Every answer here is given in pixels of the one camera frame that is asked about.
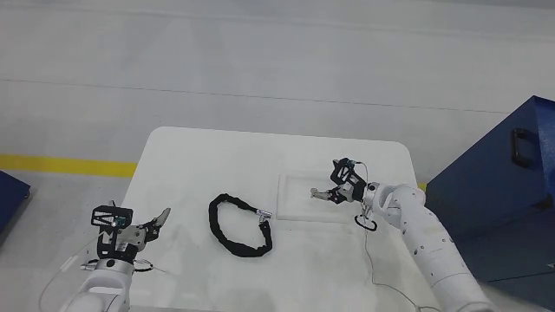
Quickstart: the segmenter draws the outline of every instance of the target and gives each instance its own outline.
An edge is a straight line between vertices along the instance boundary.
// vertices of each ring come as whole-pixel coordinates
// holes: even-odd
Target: black cable
[[[135,260],[134,262],[135,263],[147,263],[149,265],[149,267],[145,268],[145,269],[135,268],[135,272],[148,272],[148,271],[152,271],[154,269],[154,265],[152,263],[150,263],[149,261],[145,260],[145,259]]]
[[[364,215],[355,216],[355,223],[356,223],[356,225],[358,225],[358,226],[360,226],[360,227],[366,229],[367,231],[377,231],[377,230],[378,230],[378,224],[377,224],[375,221],[372,221],[372,224],[374,225],[374,228],[372,229],[372,228],[369,228],[368,226],[366,226],[366,225],[364,225],[364,224],[361,224],[361,223],[358,221],[358,218],[359,218],[359,217],[364,217]]]
[[[268,253],[271,250],[273,244],[271,241],[270,224],[268,223],[267,219],[258,224],[258,227],[262,231],[262,235],[264,236],[265,240],[265,245],[263,246],[254,249],[250,246],[247,246],[246,244],[233,242],[225,237],[224,232],[220,229],[218,223],[218,205],[224,202],[234,204],[242,210],[247,210],[254,213],[257,213],[258,211],[240,198],[234,198],[228,194],[219,194],[208,206],[208,221],[210,222],[210,230],[212,231],[212,234],[214,234],[214,236],[218,239],[218,241],[223,244],[228,251],[230,251],[234,256],[237,257],[261,257],[264,254]]]

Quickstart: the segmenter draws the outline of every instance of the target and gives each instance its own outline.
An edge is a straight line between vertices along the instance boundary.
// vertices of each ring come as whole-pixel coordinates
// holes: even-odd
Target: cable
[[[147,272],[147,271],[151,271],[151,270],[158,270],[160,272],[164,272],[165,274],[170,273],[166,270],[162,270],[162,269],[157,268],[156,266],[154,266],[154,264],[150,263],[146,259],[136,259],[136,260],[134,260],[134,262],[135,263],[140,263],[140,264],[147,264],[149,266],[147,269],[135,269],[135,272]]]
[[[364,164],[364,163],[361,162],[361,161],[357,161],[356,164],[361,164],[361,165],[364,166],[364,169],[366,170],[366,182],[368,183],[368,182],[369,182],[368,167],[366,166],[366,164]],[[366,199],[367,194],[368,194],[368,187],[364,188],[364,199]],[[362,215],[364,215],[365,212],[366,212],[366,205],[364,204],[363,201],[361,202],[361,212],[362,212]],[[362,217],[362,221],[364,222],[365,225],[366,225],[366,220],[367,220],[366,217]],[[433,310],[436,310],[436,311],[438,311],[438,312],[441,312],[439,309],[437,309],[437,308],[435,308],[435,307],[431,307],[431,306],[418,306],[418,305],[417,305],[414,301],[412,301],[405,293],[403,293],[402,291],[400,291],[400,290],[397,289],[396,287],[393,287],[393,286],[388,285],[388,284],[385,284],[385,283],[378,283],[378,282],[376,282],[376,281],[375,281],[375,278],[374,278],[374,261],[372,260],[372,256],[371,256],[370,253],[368,252],[367,244],[368,244],[368,230],[365,230],[365,231],[364,231],[364,251],[366,251],[366,255],[367,255],[368,258],[370,259],[370,265],[371,265],[371,269],[372,269],[372,273],[371,273],[372,284],[374,284],[374,285],[376,285],[376,286],[378,286],[378,287],[388,287],[388,288],[390,288],[390,289],[396,291],[397,293],[401,294],[405,299],[407,299],[410,303],[413,304],[413,306],[415,307],[415,311],[416,311],[416,312],[420,312],[420,311],[422,311],[423,309],[433,309]]]
[[[46,292],[46,289],[49,288],[50,284],[52,282],[54,282],[54,280],[58,277],[58,275],[60,275],[63,271],[64,268],[66,267],[67,263],[70,263],[71,260],[78,255],[82,250],[84,250],[88,245],[90,245],[91,243],[93,243],[94,241],[96,241],[98,239],[98,237],[102,236],[106,234],[105,231],[101,232],[100,234],[98,234],[97,237],[93,238],[92,240],[90,240],[89,242],[87,242],[85,245],[83,245],[77,252],[75,252],[71,257],[69,257],[68,260],[66,260],[66,262],[60,267],[60,269],[52,276],[52,278],[50,278],[49,282],[46,283],[46,285],[44,286],[44,288],[42,289],[41,295],[38,298],[38,310],[39,312],[44,312],[44,310],[42,309],[42,298],[44,297],[44,292]]]

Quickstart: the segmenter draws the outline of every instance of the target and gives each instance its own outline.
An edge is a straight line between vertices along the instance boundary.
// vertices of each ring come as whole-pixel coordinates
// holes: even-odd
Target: wire
[[[356,164],[361,164],[364,166],[364,170],[366,170],[366,182],[369,182],[369,174],[368,174],[368,167],[366,166],[366,164],[364,164],[361,161],[357,161]],[[368,194],[368,187],[364,188],[364,199],[366,199],[366,196]],[[364,204],[364,202],[361,202],[361,212],[362,215],[365,215],[366,212],[366,205]],[[362,217],[362,221],[364,222],[364,224],[366,224],[366,217]],[[372,260],[372,256],[370,255],[370,253],[368,252],[368,230],[364,230],[364,251],[366,251],[366,255],[368,256],[368,258],[370,259],[370,265],[371,265],[371,269],[372,269],[372,273],[371,273],[371,279],[372,279],[372,284],[378,286],[378,287],[388,287],[394,291],[396,291],[397,293],[401,294],[405,299],[407,299],[410,303],[413,304],[413,306],[415,307],[416,312],[420,312],[423,309],[433,309],[436,310],[438,312],[441,312],[439,309],[435,308],[435,307],[431,307],[431,306],[418,306],[414,301],[412,301],[412,299],[410,297],[408,297],[405,293],[403,293],[402,291],[400,291],[399,289],[397,289],[396,287],[393,287],[389,284],[385,284],[385,283],[378,283],[375,281],[375,277],[374,277],[374,261]]]
[[[50,284],[52,282],[54,282],[54,280],[58,277],[58,275],[60,275],[63,271],[65,271],[65,267],[67,265],[67,263],[70,263],[71,260],[78,255],[82,250],[84,250],[87,246],[89,246],[91,243],[93,243],[94,241],[96,241],[98,239],[98,237],[102,236],[106,234],[105,231],[101,232],[100,234],[98,234],[97,237],[93,238],[92,240],[90,240],[89,242],[87,242],[85,245],[83,245],[77,252],[75,252],[71,257],[69,257],[68,260],[66,260],[66,262],[60,267],[60,269],[52,276],[52,278],[50,278],[49,282],[46,283],[46,285],[44,286],[44,288],[42,289],[41,295],[38,298],[38,310],[39,312],[44,312],[44,310],[42,309],[42,298],[44,297],[44,292],[46,292],[46,289],[49,288]]]
[[[157,268],[156,266],[154,266],[154,264],[150,263],[150,262],[149,262],[148,260],[146,260],[146,259],[135,259],[134,262],[135,262],[135,263],[140,263],[140,264],[146,264],[146,265],[149,266],[149,267],[146,268],[146,269],[135,269],[135,272],[147,272],[147,271],[151,271],[151,270],[158,270],[158,271],[160,271],[160,272],[164,272],[164,273],[166,273],[166,274],[169,274],[168,271]]]
[[[355,165],[356,165],[356,164],[361,164],[361,165],[363,165],[363,166],[364,166],[364,170],[366,170],[366,181],[365,181],[365,182],[366,182],[366,185],[364,186],[364,195],[362,196],[362,200],[361,200],[361,214],[360,214],[360,216],[355,216],[355,223],[356,223],[356,225],[360,226],[360,227],[363,228],[364,230],[367,230],[367,231],[376,231],[376,230],[378,229],[378,224],[377,224],[375,221],[372,221],[372,225],[374,225],[374,228],[373,228],[373,229],[370,229],[368,226],[366,226],[366,221],[369,220],[369,218],[368,218],[369,206],[365,204],[366,197],[368,197],[368,188],[369,188],[369,183],[368,183],[368,181],[369,181],[368,167],[366,166],[366,164],[364,164],[364,163],[361,162],[361,161],[355,161],[354,163],[355,163]],[[363,218],[364,224],[361,224],[361,223],[358,221],[358,218],[359,218],[359,217],[362,217],[362,218]]]

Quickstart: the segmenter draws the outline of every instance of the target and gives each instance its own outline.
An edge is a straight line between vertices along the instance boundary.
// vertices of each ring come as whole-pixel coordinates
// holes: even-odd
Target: blue box
[[[19,179],[0,172],[0,231],[6,226],[17,208],[29,196],[30,186]]]
[[[533,96],[428,184],[426,206],[477,279],[555,310],[553,195],[555,102]]]

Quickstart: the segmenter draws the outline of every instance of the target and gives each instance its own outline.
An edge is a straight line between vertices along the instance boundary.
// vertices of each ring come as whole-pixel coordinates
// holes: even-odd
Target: cabinet handle
[[[524,140],[530,132],[523,128],[515,128],[511,132],[511,160],[513,163],[520,167],[530,167],[532,160],[530,158],[524,157],[521,152],[519,152],[519,139]]]

